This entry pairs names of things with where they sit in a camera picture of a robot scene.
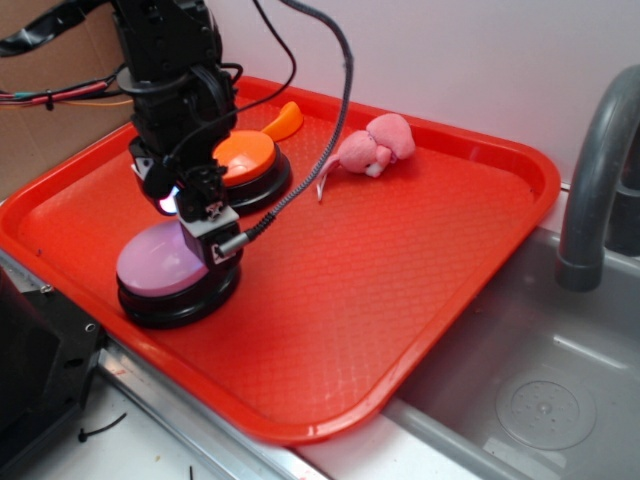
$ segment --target pink stuffed animal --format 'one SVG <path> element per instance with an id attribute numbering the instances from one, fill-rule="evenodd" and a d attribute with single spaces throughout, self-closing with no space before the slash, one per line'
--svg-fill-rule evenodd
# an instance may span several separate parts
<path id="1" fill-rule="evenodd" d="M 322 200 L 327 176 L 339 166 L 377 178 L 389 163 L 409 158 L 415 150 L 411 127 L 400 115 L 387 113 L 373 119 L 366 130 L 349 135 L 337 153 L 327 159 L 319 173 L 318 201 Z"/>

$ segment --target sink drain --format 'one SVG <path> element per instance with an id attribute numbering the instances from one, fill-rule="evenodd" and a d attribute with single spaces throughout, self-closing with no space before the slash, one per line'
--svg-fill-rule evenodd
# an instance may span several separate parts
<path id="1" fill-rule="evenodd" d="M 554 372 L 511 378 L 496 399 L 500 423 L 513 438 L 541 450 L 573 447 L 589 436 L 596 407 L 580 385 Z"/>

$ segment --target white wall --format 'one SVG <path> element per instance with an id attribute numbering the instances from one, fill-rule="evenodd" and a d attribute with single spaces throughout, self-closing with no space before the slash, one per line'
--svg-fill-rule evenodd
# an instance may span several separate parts
<path id="1" fill-rule="evenodd" d="M 284 80 L 286 57 L 250 0 L 207 0 L 225 59 Z M 356 59 L 353 99 L 530 145 L 569 181 L 604 89 L 640 63 L 637 0 L 307 0 Z M 326 27 L 262 0 L 299 60 L 297 86 L 339 96 L 342 59 Z"/>

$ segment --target orange tray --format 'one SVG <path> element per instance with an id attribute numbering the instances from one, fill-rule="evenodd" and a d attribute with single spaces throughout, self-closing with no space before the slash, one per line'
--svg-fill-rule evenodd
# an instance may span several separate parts
<path id="1" fill-rule="evenodd" d="M 238 103 L 274 88 L 243 80 Z M 280 143 L 296 184 L 339 102 L 291 88 L 239 126 L 262 128 L 290 100 L 305 115 Z M 345 135 L 382 113 L 352 105 Z M 120 251 L 166 221 L 139 193 L 129 125 L 0 207 L 0 247 L 244 432 L 283 445 L 325 439 L 382 408 L 559 193 L 555 167 L 531 148 L 407 119 L 411 159 L 378 179 L 337 170 L 322 203 L 305 192 L 245 249 L 231 299 L 186 327 L 141 329 L 118 304 Z"/>

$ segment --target sink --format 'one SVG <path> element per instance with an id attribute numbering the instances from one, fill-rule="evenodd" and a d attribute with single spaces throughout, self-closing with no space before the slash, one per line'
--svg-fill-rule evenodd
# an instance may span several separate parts
<path id="1" fill-rule="evenodd" d="M 640 478 L 640 263 L 607 252 L 601 286 L 568 292 L 558 242 L 537 229 L 396 401 L 501 478 Z"/>

